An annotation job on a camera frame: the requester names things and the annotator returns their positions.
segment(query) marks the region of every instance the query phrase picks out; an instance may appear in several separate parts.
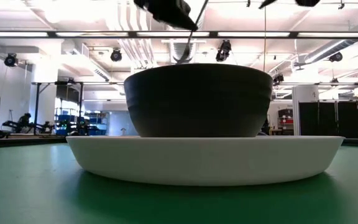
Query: table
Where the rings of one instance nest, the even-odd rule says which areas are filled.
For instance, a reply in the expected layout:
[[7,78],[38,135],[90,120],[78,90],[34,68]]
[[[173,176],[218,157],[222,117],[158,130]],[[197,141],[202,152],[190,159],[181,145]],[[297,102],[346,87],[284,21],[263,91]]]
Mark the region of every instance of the table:
[[358,147],[305,180],[169,187],[81,169],[66,144],[0,148],[0,223],[358,224]]

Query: white plate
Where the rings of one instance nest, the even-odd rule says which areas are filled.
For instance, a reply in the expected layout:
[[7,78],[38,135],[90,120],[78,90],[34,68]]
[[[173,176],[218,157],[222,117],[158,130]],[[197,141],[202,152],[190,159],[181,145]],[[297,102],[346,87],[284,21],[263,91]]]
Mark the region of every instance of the white plate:
[[167,185],[233,186],[298,180],[326,170],[342,137],[67,137],[85,170]]

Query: green tabletop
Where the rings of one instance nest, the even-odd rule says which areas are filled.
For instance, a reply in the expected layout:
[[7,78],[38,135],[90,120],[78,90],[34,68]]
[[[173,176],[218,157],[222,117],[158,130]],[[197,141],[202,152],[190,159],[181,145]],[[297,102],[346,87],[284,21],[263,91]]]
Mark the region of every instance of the green tabletop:
[[84,171],[69,146],[0,148],[0,223],[358,224],[358,147],[305,180],[168,187]]

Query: white ceiling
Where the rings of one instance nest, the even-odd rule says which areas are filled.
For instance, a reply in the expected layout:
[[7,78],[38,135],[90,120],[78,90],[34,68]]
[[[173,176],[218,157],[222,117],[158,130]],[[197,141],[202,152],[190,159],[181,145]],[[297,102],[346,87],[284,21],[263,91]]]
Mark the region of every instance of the white ceiling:
[[[112,13],[109,12],[109,1],[91,1],[87,7],[81,9],[85,0],[59,0],[71,1],[72,8],[64,12],[62,9],[54,9],[55,14],[73,14],[74,20],[62,20],[58,23],[51,23],[45,15],[45,3],[48,0],[0,0],[0,30],[108,30],[106,18]],[[187,0],[192,5],[203,2],[203,0]],[[205,13],[202,30],[312,30],[312,31],[349,31],[358,26],[358,0],[343,0],[346,4],[344,9],[339,10],[340,0],[321,0],[316,8],[299,7],[295,0],[278,0],[266,9],[259,10],[261,1],[252,1],[251,7],[246,7],[247,1],[238,0],[210,0]],[[94,22],[84,22],[80,19],[86,15],[94,15]],[[147,15],[147,24],[151,30],[165,30],[167,26],[155,22],[150,14]],[[56,40],[8,40],[0,39],[0,45],[34,45],[46,53],[51,44]],[[109,58],[113,48],[120,47],[119,42],[114,39],[80,39],[75,40],[77,45],[84,43],[90,49],[90,56],[97,61],[106,71],[109,72],[130,72],[132,62],[126,54],[120,62],[112,62]],[[231,40],[233,54],[225,63],[232,63],[254,67],[259,70],[270,71],[283,60],[295,54],[310,53],[330,40],[297,40],[296,50],[294,40]],[[198,44],[195,55],[195,62],[214,63],[216,49],[221,40],[206,39],[204,43]],[[169,64],[169,44],[163,44],[161,40],[152,40],[152,49],[157,63],[160,65]],[[341,76],[358,69],[358,43],[341,51],[344,59],[341,62],[317,62],[313,65],[319,74],[329,81],[332,76]],[[75,70],[82,70],[80,66],[71,65]],[[72,70],[62,69],[62,75],[73,75]],[[127,77],[123,74],[116,76],[122,81]]]

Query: ceiling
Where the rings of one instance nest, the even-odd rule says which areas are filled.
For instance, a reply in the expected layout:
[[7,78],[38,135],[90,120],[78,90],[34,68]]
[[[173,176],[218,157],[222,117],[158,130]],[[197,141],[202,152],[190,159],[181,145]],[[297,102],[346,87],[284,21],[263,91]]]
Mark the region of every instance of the ceiling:
[[[115,0],[58,0],[65,4],[53,6],[49,0],[0,0],[0,30],[109,30],[112,14],[111,7]],[[126,21],[130,24],[131,4],[119,1],[119,9],[126,6]],[[358,0],[343,0],[345,7],[338,9],[340,0],[321,0],[315,8],[299,7],[295,0],[278,0],[266,8],[257,9],[262,1],[240,0],[210,0],[206,8],[201,30],[312,30],[312,31],[358,31]],[[194,6],[197,15],[203,0],[187,0]],[[140,11],[137,10],[137,25],[140,27]],[[154,21],[147,14],[145,24],[150,30],[166,30],[168,26]],[[195,56],[192,62],[216,63],[215,55],[220,46],[220,39],[197,39]],[[42,39],[0,39],[0,45],[31,45],[42,49],[46,54],[52,54],[50,46],[57,40]],[[76,39],[77,46],[85,44],[89,48],[89,56],[98,66],[112,75],[114,80],[123,81],[134,72],[134,61],[123,50],[122,42],[117,39]],[[270,72],[272,75],[283,73],[285,81],[307,82],[309,79],[328,82],[332,77],[340,78],[340,82],[358,81],[358,43],[341,51],[343,60],[329,62],[321,60],[305,66],[306,71],[297,71],[293,62],[299,60],[297,55],[307,55],[324,46],[336,43],[337,40],[263,40],[263,39],[232,39],[232,54],[224,63],[238,64]],[[141,48],[142,43],[134,41],[135,48]],[[112,62],[110,55],[113,49],[121,48],[122,60]],[[152,39],[152,53],[157,65],[172,63],[169,40]],[[144,50],[139,50],[140,56],[145,57]],[[85,63],[66,63],[59,75],[62,77],[92,77],[91,72],[84,67]],[[100,90],[110,86],[101,86]]]

